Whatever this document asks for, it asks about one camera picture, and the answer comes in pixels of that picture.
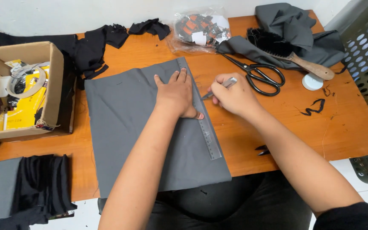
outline metal ruler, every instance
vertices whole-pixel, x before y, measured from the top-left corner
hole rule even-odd
[[[218,143],[218,139],[216,137],[211,120],[208,116],[204,102],[201,100],[200,92],[198,91],[197,84],[194,81],[190,68],[188,68],[187,62],[184,57],[178,58],[177,61],[180,65],[180,68],[186,68],[187,73],[191,75],[191,80],[193,81],[193,105],[197,111],[202,112],[205,116],[204,119],[198,120],[198,123],[200,123],[200,128],[205,140],[205,144],[207,145],[209,157],[211,160],[221,158],[222,152],[220,144]]]

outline black sleeve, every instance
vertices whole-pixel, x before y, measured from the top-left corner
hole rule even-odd
[[[338,207],[320,215],[313,230],[365,230],[368,229],[368,203],[360,202]]]

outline wooden table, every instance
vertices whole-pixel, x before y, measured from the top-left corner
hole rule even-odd
[[[317,19],[313,11],[310,11],[310,17]],[[247,28],[258,26],[254,16],[230,18],[229,23],[233,36],[244,35]],[[312,31],[323,31],[319,21]],[[115,75],[132,68],[143,68],[179,56],[186,57],[201,94],[207,92],[207,87],[220,73],[238,72],[245,75],[240,68],[221,55],[189,55],[182,52],[172,54],[166,41],[159,41],[157,36],[144,34],[130,35],[120,50],[106,45],[104,60],[109,69],[99,77]],[[252,63],[247,59],[238,60]],[[332,70],[340,72],[342,68],[343,65],[339,63],[333,66]],[[327,160],[368,155],[368,106],[348,71],[325,82],[324,86],[328,86],[330,90],[327,97],[322,90],[309,91],[303,87],[301,81],[304,72],[282,72],[286,83],[279,95],[265,97],[256,94],[270,113]],[[258,87],[266,89],[265,85],[257,84]],[[324,110],[320,114],[305,116],[300,113],[319,98],[326,100]],[[232,176],[278,169],[271,155],[257,156],[259,151],[254,149],[264,143],[255,128],[242,118],[214,106],[211,100],[204,103]],[[99,197],[84,91],[76,92],[74,118],[73,134],[3,143],[0,146],[0,160],[19,156],[68,154],[72,166],[72,201]]]

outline plastic bag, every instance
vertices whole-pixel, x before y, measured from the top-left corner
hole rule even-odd
[[[172,52],[215,53],[218,44],[231,38],[223,7],[208,7],[175,16],[173,36],[168,41]]]

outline hand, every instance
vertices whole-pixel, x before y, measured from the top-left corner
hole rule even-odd
[[[235,77],[237,79],[237,83],[235,83],[235,85],[228,89],[221,85],[222,82],[231,77]],[[217,75],[211,87],[208,88],[208,92],[210,91],[214,93],[212,97],[212,102],[214,104],[219,104],[229,112],[239,116],[244,117],[246,115],[245,113],[251,109],[253,111],[256,109],[263,109],[245,77],[238,73]]]
[[[175,71],[168,84],[164,84],[158,75],[154,76],[154,81],[158,87],[156,106],[171,109],[181,118],[204,118],[204,114],[193,106],[193,81],[185,68],[181,72]]]

